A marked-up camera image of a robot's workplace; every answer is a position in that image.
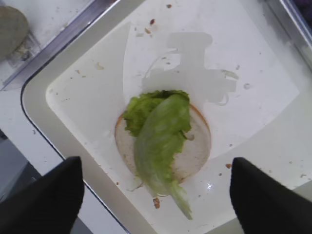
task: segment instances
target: crumb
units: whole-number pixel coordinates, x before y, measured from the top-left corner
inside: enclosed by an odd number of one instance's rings
[[[148,30],[147,28],[145,28],[144,30],[145,30],[145,32],[146,32],[147,34],[151,34],[151,31]]]
[[[137,37],[137,38],[141,38],[142,36],[144,36],[144,33],[137,33],[137,34],[136,34],[136,37]]]
[[[244,89],[250,89],[250,84],[249,83],[244,84]]]
[[[154,198],[153,202],[154,202],[155,208],[159,209],[160,208],[160,201],[159,201],[158,197]]]
[[[99,62],[96,63],[95,67],[96,67],[96,69],[99,70],[99,71],[104,70],[104,67],[101,66]]]

